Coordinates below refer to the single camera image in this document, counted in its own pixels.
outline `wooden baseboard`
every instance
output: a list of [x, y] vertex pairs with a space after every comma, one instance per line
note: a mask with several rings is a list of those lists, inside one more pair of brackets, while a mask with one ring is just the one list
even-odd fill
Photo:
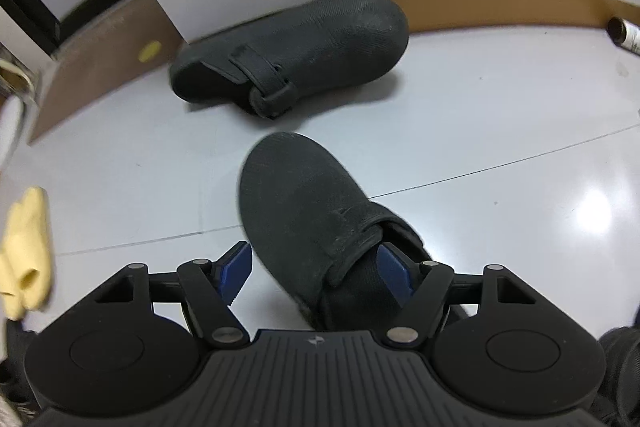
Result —
[[640, 24], [640, 7], [620, 0], [393, 0], [409, 30], [497, 25], [561, 25], [604, 28], [613, 16]]

